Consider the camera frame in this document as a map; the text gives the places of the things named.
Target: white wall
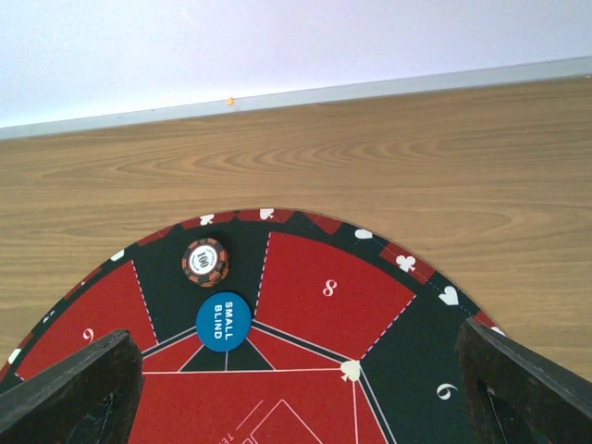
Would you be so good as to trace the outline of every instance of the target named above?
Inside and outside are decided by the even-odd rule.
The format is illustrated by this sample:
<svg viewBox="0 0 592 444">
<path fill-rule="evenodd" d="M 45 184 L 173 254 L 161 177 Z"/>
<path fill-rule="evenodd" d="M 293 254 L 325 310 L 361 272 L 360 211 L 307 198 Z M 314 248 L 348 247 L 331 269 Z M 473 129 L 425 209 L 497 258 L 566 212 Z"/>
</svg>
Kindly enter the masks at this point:
<svg viewBox="0 0 592 444">
<path fill-rule="evenodd" d="M 586 56 L 592 0 L 3 0 L 0 128 Z"/>
</svg>

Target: wooden table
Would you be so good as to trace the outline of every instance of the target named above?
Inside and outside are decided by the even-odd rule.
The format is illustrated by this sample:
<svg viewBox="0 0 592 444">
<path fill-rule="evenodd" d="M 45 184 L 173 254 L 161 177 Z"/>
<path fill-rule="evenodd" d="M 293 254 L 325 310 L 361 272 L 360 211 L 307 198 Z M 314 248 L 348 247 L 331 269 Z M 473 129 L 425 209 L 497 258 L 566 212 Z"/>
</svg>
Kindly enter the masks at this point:
<svg viewBox="0 0 592 444">
<path fill-rule="evenodd" d="M 240 207 L 400 242 L 592 379 L 592 80 L 0 142 L 0 354 L 105 258 Z"/>
</svg>

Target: white line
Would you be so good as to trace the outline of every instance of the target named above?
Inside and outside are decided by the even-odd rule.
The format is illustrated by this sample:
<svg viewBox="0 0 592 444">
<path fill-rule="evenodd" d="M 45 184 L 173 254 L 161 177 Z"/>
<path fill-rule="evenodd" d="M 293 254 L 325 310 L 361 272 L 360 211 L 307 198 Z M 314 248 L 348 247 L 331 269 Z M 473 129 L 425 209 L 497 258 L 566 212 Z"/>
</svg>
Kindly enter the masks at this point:
<svg viewBox="0 0 592 444">
<path fill-rule="evenodd" d="M 319 439 L 319 437 L 316 435 L 316 433 L 315 433 L 315 432 L 313 432 L 313 430 L 311 430 L 311 427 L 309 427 L 309 426 L 308 426 L 308 425 L 307 425 L 307 424 L 306 424 L 306 423 L 305 423 L 305 422 L 302 420 L 302 418 L 301 418 L 301 417 L 300 417 L 300 416 L 299 416 L 299 415 L 298 415 L 296 412 L 294 412 L 294 409 L 292 409 L 292 407 L 291 407 L 291 406 L 290 406 L 290 405 L 289 405 L 287 402 L 285 402 L 284 400 L 282 400 L 282 401 L 284 402 L 284 404 L 286 404 L 286 407 L 288 407 L 290 410 L 292 410 L 292 413 L 294 413 L 294 416 L 296 416 L 298 419 L 300 419 L 300 422 L 302 423 L 302 425 L 303 425 L 303 426 L 305 426 L 305 427 L 306 427 L 306 430 L 308 430 L 309 432 L 311 432 L 311 435 L 313 435 L 313 436 L 314 436 L 314 438 L 315 438 L 315 439 L 316 439 L 318 442 L 320 442 L 321 444 L 323 444 L 323 441 L 321 441 L 321 440 Z"/>
<path fill-rule="evenodd" d="M 498 412 L 496 412 L 496 406 L 493 403 L 493 398 L 491 398 L 491 394 L 487 391 L 487 397 L 489 398 L 489 403 L 491 404 L 491 410 L 493 410 L 493 415 L 496 418 L 496 422 L 498 423 L 499 430 L 501 431 L 501 435 L 503 436 L 504 442 L 507 444 L 508 439 L 506 438 L 506 434 L 504 433 L 503 426 L 501 425 L 500 419 L 498 418 Z"/>
<path fill-rule="evenodd" d="M 338 368 L 290 368 L 277 370 L 208 370 L 206 372 L 143 372 L 144 375 L 223 375 L 229 373 L 298 373 L 298 372 L 338 372 Z"/>
<path fill-rule="evenodd" d="M 382 416 L 382 420 L 385 422 L 385 426 L 387 427 L 388 434 L 392 438 L 393 442 L 395 444 L 397 444 L 397 439 L 395 439 L 395 437 L 392 435 L 392 430 L 390 430 L 390 425 L 387 422 L 387 418 L 385 417 L 385 414 L 382 412 L 382 409 L 380 408 L 380 404 L 378 403 L 378 400 L 376 399 L 376 395 L 374 394 L 374 391 L 372 390 L 372 386 L 370 386 L 370 382 L 368 381 L 368 378 L 366 377 L 366 373 L 364 373 L 363 368 L 361 368 L 361 370 L 362 370 L 362 376 L 364 377 L 364 381 L 366 381 L 366 385 L 368 386 L 368 389 L 370 390 L 370 394 L 372 395 L 372 399 L 376 403 L 376 407 L 378 409 L 378 412 L 380 413 L 380 416 Z"/>
<path fill-rule="evenodd" d="M 378 427 L 378 430 L 380 430 L 380 433 L 382 434 L 382 438 L 385 439 L 385 444 L 386 444 L 387 443 L 387 436 L 385 435 L 385 432 L 382 430 L 382 427 L 380 426 L 380 422 L 378 421 L 378 417 L 376 416 L 376 412 L 372 408 L 372 404 L 370 403 L 370 400 L 368 399 L 368 395 L 366 395 L 366 392 L 364 391 L 364 386 L 362 384 L 360 384 L 360 390 L 364 394 L 366 402 L 368 403 L 368 408 L 370 409 L 370 412 L 372 412 L 372 415 L 374 416 L 374 419 L 376 420 L 376 426 Z"/>
<path fill-rule="evenodd" d="M 263 274 L 265 273 L 265 264 L 267 263 L 267 252 L 269 252 L 269 241 L 271 241 L 271 231 L 267 235 L 267 245 L 265 246 L 265 256 L 263 258 L 263 267 L 261 277 L 259 278 L 259 290 L 257 291 L 257 302 L 255 303 L 255 312 L 253 317 L 257 316 L 257 307 L 259 307 L 259 296 L 261 296 L 261 286 L 263 285 Z"/>
<path fill-rule="evenodd" d="M 149 348 L 147 348 L 146 350 L 142 350 L 142 353 L 147 353 L 147 352 L 149 352 L 150 350 L 152 350 L 152 349 L 154 349 L 154 348 L 158 347 L 159 345 L 162 345 L 164 342 L 167 342 L 167 341 L 169 341 L 169 340 L 172 340 L 172 339 L 174 339 L 174 338 L 177 338 L 177 337 L 179 337 L 179 336 L 181 336 L 181 335 L 184 335 L 185 333 L 188 333 L 188 332 L 190 332 L 190 331 L 192 331 L 192 330 L 194 330 L 194 329 L 195 329 L 195 327 L 190 327 L 190 328 L 188 328 L 188 329 L 186 329 L 186 330 L 184 330 L 184 331 L 181 331 L 180 333 L 177 333 L 175 336 L 171 336 L 170 338 L 168 338 L 168 339 L 166 339 L 166 340 L 163 340 L 162 342 L 160 342 L 160 343 L 158 343 L 158 344 L 156 344 L 156 345 L 153 345 L 152 347 L 149 347 Z M 174 342 L 171 342 L 170 344 L 167 344 L 167 346 L 166 346 L 166 347 L 170 347 L 171 345 L 178 344 L 179 342 L 181 342 L 181 341 L 182 341 L 182 340 L 184 340 L 184 339 L 185 339 L 185 338 L 182 338 L 181 340 L 176 340 L 176 341 L 174 341 Z"/>
<path fill-rule="evenodd" d="M 294 414 L 294 416 L 296 416 L 296 417 L 298 418 L 298 420 L 299 420 L 299 421 L 302 423 L 302 425 L 303 425 L 304 427 L 306 427 L 306 430 L 308 430 L 308 431 L 310 432 L 310 434 L 311 434 L 311 435 L 313 435 L 314 439 L 316 439 L 316 440 L 317 440 L 317 442 L 319 442 L 320 444 L 323 444 L 323 441 L 321 441 L 321 440 L 318 438 L 318 436 L 315 434 L 315 432 L 313 432 L 313 430 L 311 430 L 311 427 L 309 427 L 309 426 L 308 426 L 308 425 L 307 425 L 307 424 L 306 424 L 306 423 L 305 423 L 305 422 L 302 420 L 302 418 L 301 418 L 301 417 L 300 417 L 300 416 L 299 416 L 299 415 L 298 415 L 296 412 L 294 412 L 294 409 L 292 409 L 292 408 L 291 408 L 291 406 L 290 406 L 290 405 L 289 405 L 289 404 L 288 404 L 286 401 L 284 401 L 284 400 L 279 400 L 279 401 L 277 402 L 277 404 L 276 404 L 276 405 L 274 405 L 274 407 L 273 407 L 273 408 L 272 408 L 272 409 L 269 411 L 269 413 L 268 413 L 268 414 L 265 416 L 265 418 L 263 418 L 263 419 L 261 420 L 261 422 L 260 422 L 260 423 L 259 423 L 259 424 L 258 424 L 258 425 L 257 425 L 257 426 L 254 428 L 254 429 L 253 429 L 253 432 L 251 432 L 251 438 L 252 438 L 252 439 L 254 439 L 255 441 L 257 441 L 257 439 L 256 439 L 256 438 L 253 436 L 253 435 L 254 435 L 254 433 L 255 433 L 255 432 L 257 431 L 257 429 L 258 429 L 258 428 L 261 426 L 261 424 L 262 424 L 262 423 L 264 423 L 264 422 L 267 420 L 267 418 L 268 418 L 268 417 L 271 415 L 271 413 L 273 413 L 273 412 L 276 410 L 276 408 L 279 406 L 279 404 L 281 404 L 282 402 L 284 403 L 284 405 L 285 405 L 286 407 L 288 407 L 288 408 L 290 409 L 290 411 L 291 411 L 291 412 Z"/>
<path fill-rule="evenodd" d="M 366 350 L 366 353 L 364 353 L 362 355 L 362 357 L 360 358 L 360 361 L 362 361 L 363 358 L 365 358 L 366 354 L 368 354 L 372 349 L 374 349 L 374 346 L 376 345 L 377 342 L 380 341 L 380 338 L 382 338 L 385 333 L 389 330 L 389 328 L 392 327 L 392 325 L 395 323 L 395 321 L 397 321 L 397 319 L 399 319 L 399 317 L 403 314 L 403 312 L 405 310 L 407 310 L 407 307 L 411 304 L 411 302 L 413 302 L 413 300 L 417 297 L 416 294 L 413 295 L 413 297 L 407 302 L 407 304 L 403 307 L 403 309 L 399 312 L 399 314 L 397 314 L 395 316 L 395 318 L 390 322 L 390 324 L 388 324 L 387 328 L 385 328 L 383 330 L 382 333 L 380 333 L 380 336 L 378 338 L 376 338 L 376 340 L 372 343 L 372 345 L 370 347 L 368 347 L 368 350 Z"/>
<path fill-rule="evenodd" d="M 241 426 L 247 422 L 247 419 L 249 419 L 251 417 L 251 415 L 253 413 L 255 413 L 255 410 L 257 410 L 259 408 L 259 406 L 261 405 L 262 402 L 263 402 L 263 400 L 260 400 L 259 403 L 254 406 L 254 408 L 251 410 L 251 412 L 249 414 L 247 414 L 247 416 L 242 420 L 242 422 L 239 425 L 237 425 L 237 428 L 235 428 L 235 430 L 240 429 Z"/>
<path fill-rule="evenodd" d="M 199 353 L 199 352 L 200 352 L 200 350 L 201 350 L 203 347 L 204 347 L 204 345 L 202 344 L 202 345 L 200 346 L 200 348 L 199 348 L 199 349 L 197 349 L 197 351 L 196 351 L 194 354 L 192 354 L 192 355 L 191 355 L 191 357 L 190 357 L 190 358 L 189 358 L 187 361 L 185 361 L 185 364 L 184 364 L 184 365 L 182 365 L 182 366 L 179 368 L 179 370 L 177 370 L 177 372 L 171 372 L 171 373 L 178 373 L 178 372 L 180 372 L 180 371 L 183 369 L 183 367 L 184 367 L 185 365 L 187 365 L 187 364 L 190 362 L 190 360 L 191 360 L 191 359 L 193 359 L 193 358 L 195 357 L 195 355 L 196 355 L 197 353 Z"/>
<path fill-rule="evenodd" d="M 357 359 L 350 358 L 349 356 L 344 356 L 344 355 L 342 355 L 341 353 L 337 353 L 336 351 L 332 351 L 332 350 L 330 350 L 330 349 L 326 349 L 325 347 L 321 347 L 320 345 L 318 345 L 318 344 L 315 344 L 315 343 L 313 343 L 313 342 L 311 342 L 311 341 L 309 341 L 309 340 L 302 339 L 302 338 L 299 338 L 299 337 L 297 337 L 297 336 L 294 336 L 294 335 L 292 335 L 292 334 L 290 334 L 290 333 L 287 333 L 287 332 L 285 332 L 285 331 L 283 331 L 283 330 L 280 330 L 279 328 L 271 327 L 271 326 L 269 326 L 268 324 L 266 324 L 265 322 L 257 321 L 257 324 L 261 324 L 262 326 L 269 327 L 269 328 L 271 328 L 271 329 L 273 329 L 273 330 L 276 330 L 276 331 L 278 331 L 278 332 L 280 332 L 280 333 L 283 333 L 284 335 L 286 335 L 286 336 L 289 336 L 289 337 L 291 337 L 291 338 L 294 338 L 294 339 L 297 339 L 297 340 L 301 340 L 302 342 L 306 342 L 307 344 L 310 344 L 310 345 L 312 345 L 312 346 L 314 346 L 314 347 L 316 347 L 316 348 L 318 348 L 318 349 L 324 350 L 324 351 L 326 351 L 326 352 L 329 352 L 329 353 L 337 354 L 337 356 L 339 356 L 340 358 L 343 358 L 343 360 L 344 360 L 344 361 L 358 361 Z M 280 337 L 278 337 L 278 336 L 274 336 L 274 335 L 271 335 L 271 334 L 270 334 L 268 331 L 266 331 L 265 333 L 267 333 L 267 334 L 268 334 L 268 335 L 270 335 L 270 336 L 273 336 L 274 338 L 279 338 L 279 339 L 280 339 Z"/>
<path fill-rule="evenodd" d="M 154 331 L 154 324 L 152 323 L 152 317 L 150 316 L 150 312 L 148 311 L 148 305 L 146 305 L 146 299 L 144 298 L 144 290 L 142 290 L 142 285 L 140 284 L 140 278 L 138 277 L 138 270 L 136 270 L 136 265 L 133 263 L 133 259 L 131 260 L 131 266 L 133 267 L 133 273 L 136 275 L 136 282 L 138 282 L 138 288 L 140 289 L 140 295 L 142 296 L 142 302 L 144 302 L 144 309 L 146 310 L 146 314 L 148 315 L 148 320 L 150 321 L 150 327 L 152 328 L 152 334 L 154 335 L 154 340 L 156 344 L 158 344 L 158 338 L 156 337 L 156 332 Z"/>
<path fill-rule="evenodd" d="M 153 356 L 156 356 L 158 353 L 160 353 L 162 350 L 166 350 L 166 349 L 168 349 L 169 347 L 172 347 L 172 346 L 174 346 L 174 345 L 179 345 L 179 344 L 180 344 L 182 341 L 184 341 L 185 339 L 189 339 L 189 338 L 193 338 L 193 335 L 189 335 L 189 336 L 186 336 L 185 338 L 182 338 L 182 339 L 176 340 L 176 341 L 174 341 L 174 342 L 171 342 L 170 344 L 167 344 L 167 345 L 166 345 L 165 347 L 163 347 L 162 349 L 159 349 L 159 350 L 155 351 L 154 353 L 152 353 L 152 354 L 149 354 L 148 356 L 145 356 L 145 357 L 144 357 L 144 359 L 147 359 L 147 358 L 152 358 Z"/>
<path fill-rule="evenodd" d="M 271 333 L 269 333 L 268 331 L 262 330 L 261 328 L 259 328 L 259 327 L 257 327 L 257 326 L 253 326 L 253 328 L 256 328 L 257 330 L 259 330 L 259 331 L 260 331 L 260 332 L 262 332 L 262 333 L 265 333 L 267 336 L 269 336 L 269 337 L 271 337 L 271 338 L 274 338 L 274 339 L 279 339 L 279 340 L 283 340 L 284 342 L 286 342 L 286 343 L 287 343 L 287 344 L 289 344 L 289 345 L 293 345 L 293 346 L 295 346 L 295 347 L 299 347 L 299 348 L 301 348 L 301 349 L 303 349 L 303 350 L 306 350 L 307 352 L 314 353 L 314 354 L 316 354 L 316 355 L 318 355 L 318 356 L 321 356 L 321 357 L 323 357 L 323 358 L 325 358 L 325 359 L 328 359 L 329 361 L 333 361 L 334 363 L 341 364 L 341 362 L 340 362 L 340 361 L 338 361 L 337 359 L 333 359 L 333 358 L 331 358 L 331 357 L 329 357 L 329 356 L 325 356 L 324 354 L 321 354 L 321 353 L 319 353 L 318 351 L 311 350 L 311 349 L 307 349 L 306 347 L 303 347 L 302 345 L 300 345 L 300 344 L 297 344 L 296 342 L 290 342 L 289 340 L 287 340 L 287 339 L 284 339 L 284 338 L 282 338 L 282 337 L 280 337 L 280 336 L 272 335 L 272 334 L 271 334 Z"/>
<path fill-rule="evenodd" d="M 265 356 L 259 351 L 259 349 L 255 346 L 255 344 L 253 344 L 253 341 L 250 340 L 249 338 L 247 338 L 247 340 L 249 341 L 249 343 L 253 346 L 253 348 L 255 349 L 256 352 L 259 353 L 259 355 L 265 359 L 265 362 L 269 364 L 269 366 L 273 369 L 276 370 L 276 367 L 274 367 L 269 361 L 267 361 L 267 358 L 265 358 Z"/>
<path fill-rule="evenodd" d="M 355 430 L 355 444 L 360 444 L 358 437 L 358 406 L 355 399 L 355 382 L 351 382 L 351 391 L 353 392 L 353 427 Z"/>
</svg>

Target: red betting area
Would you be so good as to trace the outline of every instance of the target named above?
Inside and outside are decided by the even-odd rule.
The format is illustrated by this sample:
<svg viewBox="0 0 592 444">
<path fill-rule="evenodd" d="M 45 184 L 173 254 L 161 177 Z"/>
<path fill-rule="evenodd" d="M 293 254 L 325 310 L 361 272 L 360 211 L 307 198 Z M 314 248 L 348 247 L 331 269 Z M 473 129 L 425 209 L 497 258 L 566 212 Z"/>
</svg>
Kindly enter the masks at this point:
<svg viewBox="0 0 592 444">
<path fill-rule="evenodd" d="M 360 359 L 412 300 L 397 280 L 356 256 L 273 232 L 255 319 Z"/>
<path fill-rule="evenodd" d="M 132 262 L 103 277 L 72 303 L 39 338 L 18 373 L 29 379 L 119 328 L 128 329 L 141 350 L 156 344 Z"/>
<path fill-rule="evenodd" d="M 338 370 L 146 373 L 129 443 L 384 442 L 356 386 Z"/>
<path fill-rule="evenodd" d="M 248 339 L 275 369 L 339 368 L 336 361 L 272 336 L 256 327 L 251 329 Z"/>
<path fill-rule="evenodd" d="M 173 372 L 180 370 L 200 349 L 202 342 L 196 333 L 180 339 L 164 349 L 146 356 L 142 362 L 144 372 Z"/>
</svg>

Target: blue dealer button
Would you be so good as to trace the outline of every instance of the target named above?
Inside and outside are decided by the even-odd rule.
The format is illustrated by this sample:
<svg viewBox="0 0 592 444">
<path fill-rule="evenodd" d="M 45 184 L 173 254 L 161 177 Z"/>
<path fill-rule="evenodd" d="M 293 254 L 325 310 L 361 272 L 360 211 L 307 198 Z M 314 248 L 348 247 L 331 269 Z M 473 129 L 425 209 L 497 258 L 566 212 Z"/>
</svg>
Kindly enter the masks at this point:
<svg viewBox="0 0 592 444">
<path fill-rule="evenodd" d="M 215 294 L 197 313 L 197 336 L 214 352 L 240 346 L 251 329 L 251 310 L 241 296 L 229 291 Z"/>
</svg>

